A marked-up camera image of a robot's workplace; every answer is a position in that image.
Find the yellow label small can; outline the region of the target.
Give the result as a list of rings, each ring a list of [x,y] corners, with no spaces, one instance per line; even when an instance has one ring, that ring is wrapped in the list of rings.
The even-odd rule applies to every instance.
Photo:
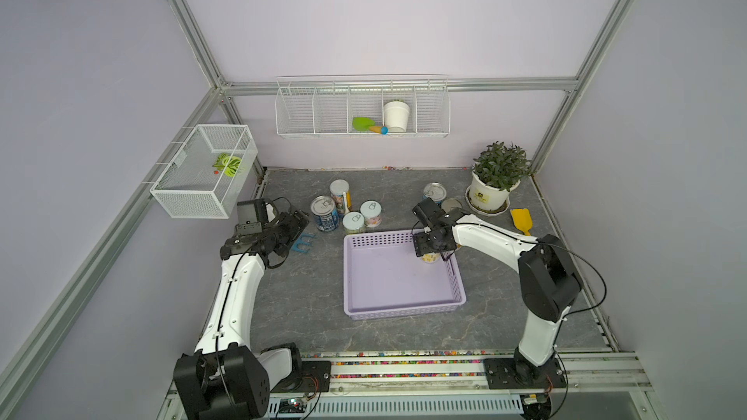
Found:
[[[425,263],[434,263],[434,262],[440,261],[441,259],[442,257],[439,253],[425,254],[420,258],[420,260],[422,260],[422,262],[425,262]]]

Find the dark navy can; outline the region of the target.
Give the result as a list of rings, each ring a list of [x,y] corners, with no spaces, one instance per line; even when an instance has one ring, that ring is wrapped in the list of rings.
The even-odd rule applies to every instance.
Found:
[[[442,201],[441,208],[445,213],[451,213],[452,210],[461,209],[462,204],[458,198],[446,198]]]

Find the blue soup can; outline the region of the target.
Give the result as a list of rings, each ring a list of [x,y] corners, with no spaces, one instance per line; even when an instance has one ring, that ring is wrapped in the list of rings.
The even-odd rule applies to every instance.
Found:
[[[432,182],[423,188],[422,196],[425,200],[430,198],[435,204],[441,205],[447,198],[447,189],[440,183]]]
[[[330,196],[317,196],[310,205],[314,223],[323,233],[330,233],[338,228],[340,217],[336,202]]]

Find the lilac plastic basket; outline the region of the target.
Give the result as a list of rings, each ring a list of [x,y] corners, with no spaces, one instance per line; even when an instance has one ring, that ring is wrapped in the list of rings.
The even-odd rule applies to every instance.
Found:
[[[455,256],[416,256],[410,231],[344,239],[344,313],[373,320],[455,311],[466,303]]]

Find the tall colourful can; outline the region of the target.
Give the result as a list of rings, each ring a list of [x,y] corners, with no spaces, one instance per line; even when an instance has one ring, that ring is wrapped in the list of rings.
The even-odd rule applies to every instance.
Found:
[[[344,179],[334,180],[330,185],[330,193],[335,201],[338,213],[344,217],[351,211],[350,186]]]

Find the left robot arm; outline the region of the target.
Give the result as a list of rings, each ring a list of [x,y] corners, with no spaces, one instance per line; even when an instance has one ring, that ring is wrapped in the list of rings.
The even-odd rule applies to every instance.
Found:
[[[303,364],[296,344],[260,354],[250,348],[256,295],[270,257],[288,257],[309,224],[301,211],[238,225],[220,249],[221,279],[195,352],[176,361],[173,383],[189,419],[259,419],[270,393],[299,385]]]

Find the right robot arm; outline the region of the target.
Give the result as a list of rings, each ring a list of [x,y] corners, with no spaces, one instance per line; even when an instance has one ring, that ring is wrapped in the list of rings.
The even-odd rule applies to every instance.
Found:
[[[447,258],[459,247],[470,248],[517,272],[528,314],[514,354],[515,377],[527,385],[553,369],[562,321],[583,290],[571,253],[561,240],[551,234],[521,236],[459,208],[447,212],[429,199],[414,206],[412,214],[424,227],[412,235],[418,257]]]

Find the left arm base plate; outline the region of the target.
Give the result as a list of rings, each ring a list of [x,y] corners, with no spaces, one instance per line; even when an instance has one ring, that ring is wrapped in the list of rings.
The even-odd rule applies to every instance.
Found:
[[[284,378],[272,394],[281,393],[327,393],[332,380],[332,364],[328,361],[302,361],[301,370]]]

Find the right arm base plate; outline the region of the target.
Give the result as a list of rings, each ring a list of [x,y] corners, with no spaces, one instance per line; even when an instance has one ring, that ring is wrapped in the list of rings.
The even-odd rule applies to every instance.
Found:
[[[540,367],[514,358],[489,358],[484,360],[484,371],[490,390],[550,392],[567,387],[564,369],[554,357]]]

